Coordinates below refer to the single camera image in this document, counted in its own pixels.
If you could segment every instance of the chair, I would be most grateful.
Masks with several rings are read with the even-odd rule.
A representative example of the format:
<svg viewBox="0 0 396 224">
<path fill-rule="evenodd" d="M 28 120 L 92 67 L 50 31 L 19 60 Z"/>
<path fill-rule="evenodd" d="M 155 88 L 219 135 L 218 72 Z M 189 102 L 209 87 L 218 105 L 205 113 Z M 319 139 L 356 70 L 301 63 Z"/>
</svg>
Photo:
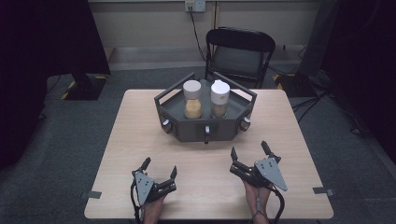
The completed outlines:
<svg viewBox="0 0 396 224">
<path fill-rule="evenodd" d="M 219 27 L 207 33 L 206 46 L 205 79 L 219 72 L 261 89 L 276 44 L 262 32 Z"/>
</svg>

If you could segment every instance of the human hand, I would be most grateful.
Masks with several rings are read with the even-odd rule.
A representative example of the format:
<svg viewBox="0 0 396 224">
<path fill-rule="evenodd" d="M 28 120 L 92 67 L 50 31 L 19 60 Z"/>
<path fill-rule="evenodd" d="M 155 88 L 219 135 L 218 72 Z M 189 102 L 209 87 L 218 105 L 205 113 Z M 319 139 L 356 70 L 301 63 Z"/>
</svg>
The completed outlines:
<svg viewBox="0 0 396 224">
<path fill-rule="evenodd" d="M 249 185 L 248 182 L 242 180 L 245 186 L 245 193 L 247 198 L 247 205 L 250 208 L 252 219 L 254 223 L 269 224 L 266 207 L 271 190 L 266 188 L 255 188 Z"/>
<path fill-rule="evenodd" d="M 157 224 L 163 210 L 163 200 L 165 196 L 152 203 L 145 203 L 142 207 L 144 210 L 143 224 Z"/>
</svg>

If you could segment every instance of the transparent bottle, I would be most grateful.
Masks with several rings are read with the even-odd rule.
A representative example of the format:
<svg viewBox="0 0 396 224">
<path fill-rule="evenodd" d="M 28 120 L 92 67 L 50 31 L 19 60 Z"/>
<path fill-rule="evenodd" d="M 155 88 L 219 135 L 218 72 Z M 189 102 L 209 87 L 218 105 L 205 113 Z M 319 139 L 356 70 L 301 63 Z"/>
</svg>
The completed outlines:
<svg viewBox="0 0 396 224">
<path fill-rule="evenodd" d="M 227 115 L 228 98 L 230 96 L 230 86 L 221 80 L 215 80 L 210 89 L 210 115 L 215 119 L 225 118 Z"/>
<path fill-rule="evenodd" d="M 185 98 L 184 116 L 187 119 L 198 119 L 202 116 L 201 83 L 189 80 L 183 84 Z"/>
</svg>

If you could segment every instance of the robotic hand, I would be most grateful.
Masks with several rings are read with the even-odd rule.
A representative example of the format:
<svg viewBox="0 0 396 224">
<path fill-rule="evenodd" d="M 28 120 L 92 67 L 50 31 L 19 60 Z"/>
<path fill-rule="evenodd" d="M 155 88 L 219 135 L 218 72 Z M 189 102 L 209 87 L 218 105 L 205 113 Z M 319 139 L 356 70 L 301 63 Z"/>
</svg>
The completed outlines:
<svg viewBox="0 0 396 224">
<path fill-rule="evenodd" d="M 158 184 L 153 178 L 145 175 L 144 173 L 144 171 L 146 171 L 146 169 L 148 168 L 150 162 L 151 158 L 147 157 L 143 164 L 137 170 L 132 171 L 134 182 L 131 185 L 131 200 L 134 204 L 134 216 L 136 223 L 138 224 L 141 221 L 139 217 L 139 209 L 145 203 L 154 202 L 160 199 L 162 196 L 165 196 L 166 194 L 177 189 L 175 184 L 175 178 L 177 176 L 176 166 L 174 167 L 172 174 L 170 175 L 170 179 Z M 134 201 L 134 188 L 136 188 L 137 199 L 140 206 L 137 206 Z"/>
<path fill-rule="evenodd" d="M 267 188 L 275 193 L 280 200 L 280 208 L 274 221 L 274 223 L 277 223 L 285 207 L 285 200 L 280 192 L 276 188 L 270 188 L 270 185 L 274 184 L 283 191 L 288 190 L 288 187 L 286 186 L 285 180 L 283 179 L 277 165 L 281 158 L 276 156 L 264 141 L 262 141 L 262 149 L 268 158 L 261 161 L 255 161 L 254 166 L 248 167 L 238 161 L 238 156 L 236 155 L 235 148 L 233 147 L 231 150 L 233 164 L 231 165 L 230 172 L 239 176 L 253 187 Z"/>
</svg>

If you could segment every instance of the chair seat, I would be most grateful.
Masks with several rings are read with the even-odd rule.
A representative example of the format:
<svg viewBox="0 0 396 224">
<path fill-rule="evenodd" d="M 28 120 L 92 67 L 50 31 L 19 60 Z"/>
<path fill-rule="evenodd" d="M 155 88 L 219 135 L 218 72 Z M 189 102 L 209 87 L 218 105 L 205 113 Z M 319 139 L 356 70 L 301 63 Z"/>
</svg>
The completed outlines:
<svg viewBox="0 0 396 224">
<path fill-rule="evenodd" d="M 252 50 L 217 47 L 210 69 L 220 73 L 259 78 L 262 54 Z"/>
</svg>

